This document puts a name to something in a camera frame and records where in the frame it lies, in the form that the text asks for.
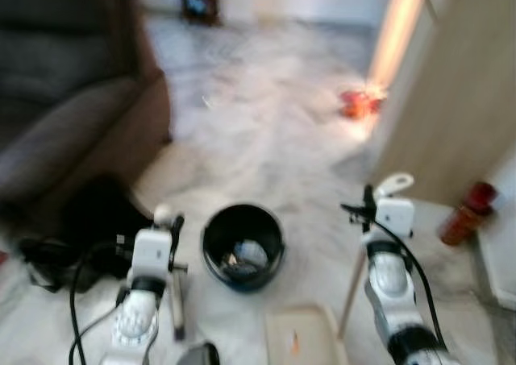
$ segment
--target cable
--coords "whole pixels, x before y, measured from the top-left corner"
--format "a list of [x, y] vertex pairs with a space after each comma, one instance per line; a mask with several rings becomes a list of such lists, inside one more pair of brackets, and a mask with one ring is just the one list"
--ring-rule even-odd
[[425, 275], [425, 272], [423, 271], [421, 264], [419, 264], [416, 257], [410, 252], [409, 248], [404, 244], [404, 242], [394, 234], [389, 228], [381, 225], [376, 220], [372, 220], [374, 224], [379, 226], [385, 233], [387, 233], [395, 242], [398, 244], [403, 251], [409, 256], [410, 260], [412, 260], [412, 263], [418, 270], [419, 277], [421, 278], [422, 285], [425, 288], [425, 294], [427, 295], [427, 301], [428, 301], [428, 308], [430, 309], [430, 315], [432, 317], [432, 323], [434, 324], [434, 331], [435, 335], [437, 336], [437, 340], [439, 343], [443, 346], [444, 349], [446, 348], [446, 344], [444, 343], [443, 335], [441, 333], [441, 327], [439, 326], [439, 320], [437, 319], [437, 313], [435, 312], [435, 305], [434, 305], [434, 297], [432, 296], [432, 291], [430, 289], [430, 284], [428, 283], [427, 276]]
[[79, 259], [75, 274], [73, 275], [72, 286], [70, 287], [70, 315], [72, 317], [72, 327], [75, 340], [77, 341], [77, 349], [79, 350], [79, 358], [81, 359], [81, 365], [86, 365], [86, 358], [84, 356], [84, 350], [82, 349], [81, 335], [79, 333], [79, 325], [77, 324], [77, 313], [75, 310], [75, 292], [77, 291], [77, 283], [81, 274], [82, 268], [84, 267], [87, 259], [91, 254], [97, 251], [101, 251], [108, 248], [114, 248], [114, 243], [99, 243], [93, 245], [88, 251], [85, 251]]
[[89, 325], [87, 325], [86, 328], [83, 329], [83, 331], [79, 334], [77, 338], [72, 343], [72, 347], [70, 347], [70, 352], [68, 355], [68, 364], [73, 365], [73, 352], [75, 351], [75, 347], [78, 345], [79, 341], [82, 339], [82, 336], [86, 333], [88, 333], [91, 329], [93, 329], [96, 325], [98, 325], [100, 322], [104, 321], [106, 318], [108, 318], [116, 309], [118, 306], [115, 306], [113, 309], [107, 311], [103, 315], [101, 315], [99, 318], [91, 322]]

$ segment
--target white marble floor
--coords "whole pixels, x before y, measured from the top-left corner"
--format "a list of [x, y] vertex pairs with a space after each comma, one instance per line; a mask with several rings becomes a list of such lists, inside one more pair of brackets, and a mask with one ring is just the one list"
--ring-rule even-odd
[[[160, 16], [149, 18], [148, 28], [174, 100], [175, 142], [135, 192], [148, 208], [164, 201], [185, 213], [177, 259], [190, 266], [187, 342], [172, 342], [164, 305], [151, 364], [174, 364], [188, 345], [209, 339], [224, 365], [265, 365], [266, 310], [315, 302], [337, 317], [341, 311], [360, 228], [348, 224], [339, 203], [360, 200], [370, 126], [341, 118], [336, 95], [362, 83], [370, 31], [302, 23], [205, 29]], [[210, 216], [243, 201], [272, 210], [288, 246], [277, 278], [246, 296], [210, 276], [199, 249]], [[410, 245], [432, 283], [449, 348], [464, 365], [494, 365], [493, 331], [473, 295], [470, 254], [435, 236], [447, 211], [419, 203]], [[0, 267], [2, 363], [65, 363], [72, 341], [68, 294], [31, 287], [20, 265], [12, 259]], [[105, 279], [79, 297], [82, 326], [112, 305], [116, 289]], [[89, 363], [98, 363], [108, 339], [108, 325], [85, 339]], [[352, 365], [392, 363], [363, 292], [345, 343]]]

